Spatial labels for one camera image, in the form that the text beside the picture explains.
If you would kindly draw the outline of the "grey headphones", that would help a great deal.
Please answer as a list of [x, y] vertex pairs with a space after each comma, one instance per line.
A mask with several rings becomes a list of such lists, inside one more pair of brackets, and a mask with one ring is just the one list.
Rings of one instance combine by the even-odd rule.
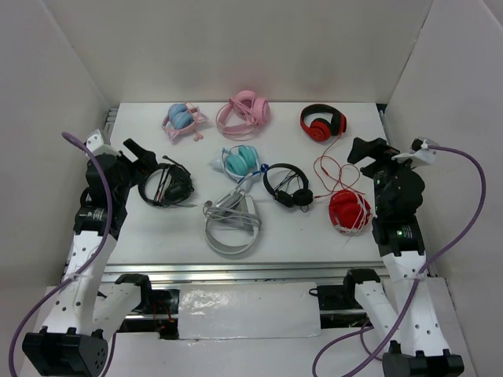
[[[254, 246], [262, 228], [262, 219], [253, 197], [241, 188], [234, 188], [215, 202], [206, 201], [203, 205], [204, 236], [207, 245], [216, 253], [225, 256], [240, 255]], [[250, 240], [242, 245], [223, 243], [211, 233], [215, 225], [240, 230], [251, 234]]]

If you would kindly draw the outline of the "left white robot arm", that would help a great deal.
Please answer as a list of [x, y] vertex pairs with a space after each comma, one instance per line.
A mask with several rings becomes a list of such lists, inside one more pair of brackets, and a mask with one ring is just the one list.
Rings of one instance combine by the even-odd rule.
[[41, 376], [100, 376], [126, 316], [149, 311], [155, 301], [149, 277], [137, 273], [117, 278], [104, 298], [98, 293], [127, 216], [129, 191], [153, 171], [156, 155], [127, 139], [124, 146], [136, 156], [131, 161], [97, 135], [85, 143], [63, 136], [88, 156], [88, 186], [75, 216], [64, 279], [35, 305], [40, 309], [53, 300], [41, 328], [25, 334], [22, 350]]

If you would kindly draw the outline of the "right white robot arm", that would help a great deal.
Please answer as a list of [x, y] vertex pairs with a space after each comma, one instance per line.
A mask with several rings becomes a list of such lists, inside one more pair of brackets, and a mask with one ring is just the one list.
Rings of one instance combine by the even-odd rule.
[[412, 168], [414, 156], [430, 158], [431, 153], [417, 149], [413, 155], [402, 154], [383, 138], [353, 140], [349, 163], [373, 159], [360, 171], [373, 181], [373, 237], [399, 312], [394, 312], [377, 275], [369, 269], [348, 272], [342, 297], [350, 307], [365, 309], [385, 341], [386, 376], [459, 376], [464, 372], [463, 359], [452, 353], [442, 333], [422, 269], [427, 257], [416, 211], [423, 203], [425, 184]]

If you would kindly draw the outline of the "red black headphones with cable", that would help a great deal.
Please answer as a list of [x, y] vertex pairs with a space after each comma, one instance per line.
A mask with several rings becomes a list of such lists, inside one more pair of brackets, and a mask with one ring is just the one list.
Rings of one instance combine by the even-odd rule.
[[323, 153], [313, 161], [313, 171], [326, 191], [326, 194], [317, 195], [316, 198], [327, 197], [339, 190], [362, 194], [354, 188], [360, 179], [359, 172], [352, 183], [343, 180], [345, 171], [358, 169], [350, 163], [340, 163], [329, 155], [329, 150], [347, 132], [347, 117], [331, 105], [310, 104], [301, 111], [299, 124], [304, 133], [317, 143], [332, 140]]

